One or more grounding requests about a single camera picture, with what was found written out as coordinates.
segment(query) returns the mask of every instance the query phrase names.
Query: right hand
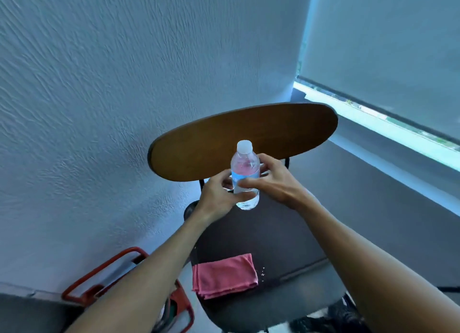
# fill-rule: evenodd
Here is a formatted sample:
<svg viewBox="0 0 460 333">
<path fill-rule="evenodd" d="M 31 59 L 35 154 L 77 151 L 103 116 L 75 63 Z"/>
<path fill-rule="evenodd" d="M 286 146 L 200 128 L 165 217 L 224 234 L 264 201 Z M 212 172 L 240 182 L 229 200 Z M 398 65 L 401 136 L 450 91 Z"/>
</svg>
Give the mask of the right hand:
<svg viewBox="0 0 460 333">
<path fill-rule="evenodd" d="M 298 212 L 321 205 L 316 197 L 293 177 L 283 162 L 266 154 L 259 154 L 258 157 L 263 163 L 260 173 L 267 170 L 270 170 L 270 173 L 260 178 L 241 179 L 238 181 L 240 187 L 259 189 L 274 200 Z"/>
</svg>

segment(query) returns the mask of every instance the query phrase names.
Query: water bottle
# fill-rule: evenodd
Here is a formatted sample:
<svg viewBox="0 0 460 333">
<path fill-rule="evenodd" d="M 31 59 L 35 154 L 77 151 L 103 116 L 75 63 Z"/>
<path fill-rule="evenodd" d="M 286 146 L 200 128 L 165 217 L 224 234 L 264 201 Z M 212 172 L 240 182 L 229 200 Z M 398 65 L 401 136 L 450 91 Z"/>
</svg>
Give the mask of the water bottle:
<svg viewBox="0 0 460 333">
<path fill-rule="evenodd" d="M 253 144 L 250 141 L 239 141 L 236 145 L 236 153 L 230 163 L 231 177 L 233 181 L 233 192 L 254 191 L 257 196 L 245 202 L 238 202 L 236 205 L 242 210 L 251 210 L 259 203 L 259 191 L 257 189 L 243 189 L 238 186 L 238 181 L 244 178 L 259 178 L 260 160 L 253 151 Z"/>
</svg>

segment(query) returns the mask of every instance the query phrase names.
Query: left hand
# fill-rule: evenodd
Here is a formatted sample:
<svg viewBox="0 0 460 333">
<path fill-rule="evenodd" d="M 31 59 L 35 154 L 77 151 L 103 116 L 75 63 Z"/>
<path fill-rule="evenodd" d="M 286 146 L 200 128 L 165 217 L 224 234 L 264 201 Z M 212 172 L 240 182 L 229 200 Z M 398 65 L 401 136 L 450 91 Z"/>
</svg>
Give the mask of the left hand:
<svg viewBox="0 0 460 333">
<path fill-rule="evenodd" d="M 194 214 L 199 212 L 203 218 L 212 223 L 227 214 L 237 202 L 247 201 L 256 197 L 256 193 L 253 191 L 233 194 L 225 190 L 224 186 L 226 188 L 231 186 L 231 180 L 229 181 L 230 173 L 230 169 L 222 171 L 206 182 Z"/>
</svg>

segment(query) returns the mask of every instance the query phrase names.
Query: folded pink cloth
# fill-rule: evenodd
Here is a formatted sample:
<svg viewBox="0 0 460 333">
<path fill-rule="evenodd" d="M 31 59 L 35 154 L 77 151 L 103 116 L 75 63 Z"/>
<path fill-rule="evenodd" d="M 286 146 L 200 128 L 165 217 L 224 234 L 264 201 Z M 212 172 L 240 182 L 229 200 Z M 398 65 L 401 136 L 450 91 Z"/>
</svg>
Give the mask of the folded pink cloth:
<svg viewBox="0 0 460 333">
<path fill-rule="evenodd" d="M 257 286 L 257 273 L 250 253 L 197 264 L 193 270 L 193 291 L 204 299 L 242 292 Z"/>
</svg>

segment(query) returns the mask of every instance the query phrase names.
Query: white bottle cap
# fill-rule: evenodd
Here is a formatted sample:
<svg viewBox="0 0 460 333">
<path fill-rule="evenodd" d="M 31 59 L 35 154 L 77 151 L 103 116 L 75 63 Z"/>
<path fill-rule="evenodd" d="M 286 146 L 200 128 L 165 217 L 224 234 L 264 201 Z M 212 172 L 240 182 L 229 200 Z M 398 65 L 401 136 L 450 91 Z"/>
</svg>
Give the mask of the white bottle cap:
<svg viewBox="0 0 460 333">
<path fill-rule="evenodd" d="M 240 154 L 249 154 L 253 151 L 253 144 L 248 140 L 239 141 L 236 145 L 236 150 Z"/>
</svg>

